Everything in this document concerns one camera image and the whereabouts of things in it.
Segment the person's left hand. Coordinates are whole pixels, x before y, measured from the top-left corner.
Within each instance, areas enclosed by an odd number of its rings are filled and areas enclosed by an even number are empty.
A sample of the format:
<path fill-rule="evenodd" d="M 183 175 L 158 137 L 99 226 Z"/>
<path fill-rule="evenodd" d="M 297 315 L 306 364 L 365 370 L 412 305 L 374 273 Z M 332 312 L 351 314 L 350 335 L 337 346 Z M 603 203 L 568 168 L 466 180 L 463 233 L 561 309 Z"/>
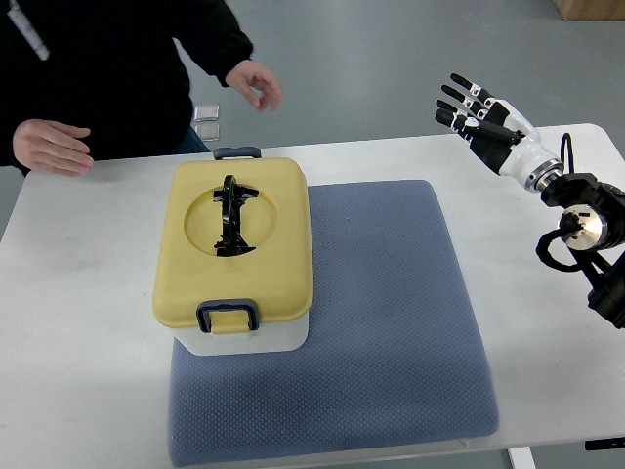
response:
<path fill-rule="evenodd" d="M 259 62 L 240 62 L 227 74 L 226 83 L 258 112 L 277 111 L 283 103 L 279 79 Z"/>

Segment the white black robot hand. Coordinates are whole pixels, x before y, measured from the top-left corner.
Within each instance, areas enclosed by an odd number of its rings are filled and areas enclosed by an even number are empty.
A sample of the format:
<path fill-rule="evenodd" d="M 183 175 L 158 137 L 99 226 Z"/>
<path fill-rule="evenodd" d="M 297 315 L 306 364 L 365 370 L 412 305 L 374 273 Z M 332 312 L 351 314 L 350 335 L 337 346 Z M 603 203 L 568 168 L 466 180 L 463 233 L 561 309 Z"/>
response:
<path fill-rule="evenodd" d="M 438 100 L 436 121 L 467 141 L 488 169 L 532 193 L 563 174 L 563 163 L 542 146 L 536 128 L 515 107 L 457 73 L 450 79 L 460 88 L 442 85 L 441 90 L 457 103 Z"/>

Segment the person's right hand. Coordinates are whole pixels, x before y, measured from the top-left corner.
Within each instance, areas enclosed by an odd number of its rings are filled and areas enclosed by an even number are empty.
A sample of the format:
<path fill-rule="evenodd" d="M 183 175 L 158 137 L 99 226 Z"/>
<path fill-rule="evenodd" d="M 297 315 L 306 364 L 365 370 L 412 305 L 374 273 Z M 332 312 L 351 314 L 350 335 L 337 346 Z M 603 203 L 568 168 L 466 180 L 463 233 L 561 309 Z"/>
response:
<path fill-rule="evenodd" d="M 18 163 L 35 172 L 81 176 L 94 165 L 83 139 L 89 128 L 54 120 L 29 119 L 14 132 L 13 153 Z"/>

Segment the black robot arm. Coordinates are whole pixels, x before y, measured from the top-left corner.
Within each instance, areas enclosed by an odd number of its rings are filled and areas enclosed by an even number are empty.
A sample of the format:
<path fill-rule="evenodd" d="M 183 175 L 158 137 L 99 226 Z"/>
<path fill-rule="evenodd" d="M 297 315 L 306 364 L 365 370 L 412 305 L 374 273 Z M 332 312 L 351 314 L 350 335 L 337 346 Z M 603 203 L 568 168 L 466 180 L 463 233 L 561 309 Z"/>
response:
<path fill-rule="evenodd" d="M 603 250 L 624 243 L 624 191 L 591 173 L 563 172 L 554 162 L 530 174 L 526 188 L 549 207 L 561 207 L 558 226 L 538 240 L 536 254 L 546 266 L 581 272 L 592 289 L 588 307 L 614 327 L 624 327 L 624 257 L 610 263 Z"/>

